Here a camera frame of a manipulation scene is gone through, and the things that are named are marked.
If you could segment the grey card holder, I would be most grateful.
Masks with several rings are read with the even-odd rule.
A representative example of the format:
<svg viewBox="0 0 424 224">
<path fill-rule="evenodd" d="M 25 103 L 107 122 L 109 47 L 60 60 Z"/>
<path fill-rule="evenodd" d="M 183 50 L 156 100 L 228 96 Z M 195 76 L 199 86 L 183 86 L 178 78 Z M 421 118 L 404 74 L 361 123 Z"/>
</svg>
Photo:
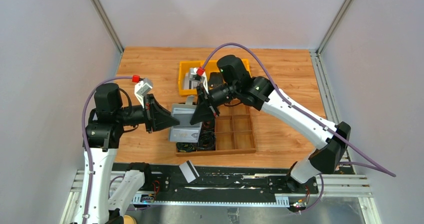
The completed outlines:
<svg viewBox="0 0 424 224">
<path fill-rule="evenodd" d="M 192 125 L 190 120 L 196 110 L 195 96 L 186 98 L 185 103 L 173 104 L 171 115 L 179 120 L 179 124 L 169 130 L 168 140 L 175 143 L 197 143 L 199 140 L 202 123 Z"/>
</svg>

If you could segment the white credit card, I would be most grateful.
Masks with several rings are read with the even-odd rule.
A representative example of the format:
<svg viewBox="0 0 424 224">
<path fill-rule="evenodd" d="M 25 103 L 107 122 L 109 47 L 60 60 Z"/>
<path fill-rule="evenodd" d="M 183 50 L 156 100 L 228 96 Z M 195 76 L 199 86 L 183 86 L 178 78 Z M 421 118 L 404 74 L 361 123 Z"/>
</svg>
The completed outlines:
<svg viewBox="0 0 424 224">
<path fill-rule="evenodd" d="M 191 183 L 200 177 L 198 171 L 196 170 L 191 160 L 187 160 L 181 165 L 179 165 L 179 169 L 181 170 L 187 183 Z"/>
</svg>

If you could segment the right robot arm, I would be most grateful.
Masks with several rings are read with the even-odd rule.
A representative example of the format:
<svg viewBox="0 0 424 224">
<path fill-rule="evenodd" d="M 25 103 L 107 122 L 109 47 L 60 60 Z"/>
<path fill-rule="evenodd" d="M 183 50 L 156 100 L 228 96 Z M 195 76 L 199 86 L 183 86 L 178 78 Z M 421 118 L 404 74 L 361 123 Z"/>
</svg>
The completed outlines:
<svg viewBox="0 0 424 224">
<path fill-rule="evenodd" d="M 298 193 L 306 182 L 318 174 L 333 174 L 346 151 L 344 140 L 350 137 L 351 127 L 326 120 L 288 98 L 274 88 L 265 77 L 252 77 L 242 60 L 226 55 L 217 61 L 224 83 L 213 89 L 197 87 L 197 106 L 191 117 L 192 125 L 210 121 L 220 114 L 218 107 L 238 99 L 245 106 L 268 113 L 289 124 L 314 146 L 309 157 L 296 162 L 286 178 L 286 188 Z"/>
</svg>

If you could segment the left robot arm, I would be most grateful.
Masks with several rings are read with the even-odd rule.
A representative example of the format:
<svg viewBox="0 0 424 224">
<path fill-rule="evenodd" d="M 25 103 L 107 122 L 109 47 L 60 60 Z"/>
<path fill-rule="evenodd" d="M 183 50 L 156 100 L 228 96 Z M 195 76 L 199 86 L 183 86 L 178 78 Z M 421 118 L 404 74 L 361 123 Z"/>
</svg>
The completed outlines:
<svg viewBox="0 0 424 224">
<path fill-rule="evenodd" d="M 111 174 L 125 127 L 144 124 L 149 133 L 178 125 L 178 119 L 157 103 L 145 80 L 137 85 L 139 105 L 123 106 L 126 94 L 116 83 L 95 88 L 91 97 L 95 109 L 82 119 L 84 176 L 74 224 L 122 224 L 124 215 L 139 190 L 157 193 L 160 183 L 153 179 L 148 163 L 127 167 L 123 180 L 111 193 Z"/>
</svg>

